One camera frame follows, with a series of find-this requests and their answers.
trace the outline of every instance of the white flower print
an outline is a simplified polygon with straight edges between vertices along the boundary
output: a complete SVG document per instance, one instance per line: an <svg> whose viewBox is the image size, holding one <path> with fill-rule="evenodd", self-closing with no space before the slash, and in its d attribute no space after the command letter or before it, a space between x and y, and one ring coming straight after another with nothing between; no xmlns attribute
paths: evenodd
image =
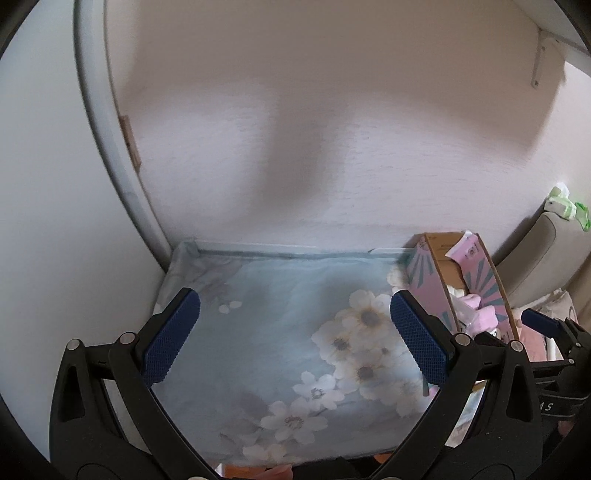
<svg viewBox="0 0 591 480"><path fill-rule="evenodd" d="M387 294L374 295L370 291L357 290L349 296L351 308L341 310L335 316L345 329L350 330L353 351L376 347L395 332L390 318L390 301Z"/></svg>
<svg viewBox="0 0 591 480"><path fill-rule="evenodd" d="M386 281L392 287L392 295L398 290L408 288L408 277L406 271L399 265L394 265L386 276Z"/></svg>
<svg viewBox="0 0 591 480"><path fill-rule="evenodd" d="M401 417L412 413L422 413L426 410L430 397L423 396L423 381L398 381L382 384L375 388L377 399L386 406L395 406Z"/></svg>
<svg viewBox="0 0 591 480"><path fill-rule="evenodd" d="M243 447L242 454L251 464L270 465L281 463L283 457L287 454L287 450L283 445L274 443L267 448L264 448L261 445Z"/></svg>
<svg viewBox="0 0 591 480"><path fill-rule="evenodd" d="M310 372L301 375L303 384L294 385L295 393L308 401L310 409L319 411L322 407L336 410L336 402L345 399L345 395L335 390L336 380L332 375L322 375L318 380Z"/></svg>
<svg viewBox="0 0 591 480"><path fill-rule="evenodd" d="M242 307L242 302L233 300L228 305L220 305L219 311L220 313L228 314L230 313L230 310L239 309L240 307Z"/></svg>
<svg viewBox="0 0 591 480"><path fill-rule="evenodd" d="M276 430L275 439L278 442L293 436L302 445L309 445L315 440L314 432L328 426L324 417L309 417L310 410L308 402L302 397L294 400L289 407L282 401L276 401L269 405L273 415L261 419L261 427Z"/></svg>
<svg viewBox="0 0 591 480"><path fill-rule="evenodd" d="M389 380L390 357L381 348L355 352L336 365L335 377L344 393L359 393L366 400L376 400L375 388Z"/></svg>
<svg viewBox="0 0 591 480"><path fill-rule="evenodd" d="M329 320L311 338L320 349L320 358L330 365L336 365L353 352L353 335L351 330L343 327L340 320Z"/></svg>

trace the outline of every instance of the light blue cloth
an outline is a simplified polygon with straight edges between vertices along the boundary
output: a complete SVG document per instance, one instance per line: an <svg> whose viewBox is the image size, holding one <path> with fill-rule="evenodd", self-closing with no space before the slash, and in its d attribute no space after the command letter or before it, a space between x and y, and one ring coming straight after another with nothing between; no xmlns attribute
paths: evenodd
<svg viewBox="0 0 591 480"><path fill-rule="evenodd" d="M217 254L181 243L157 309L190 287L202 312L155 395L212 463L392 451L430 402L389 319L392 291L404 287L399 260Z"/></svg>

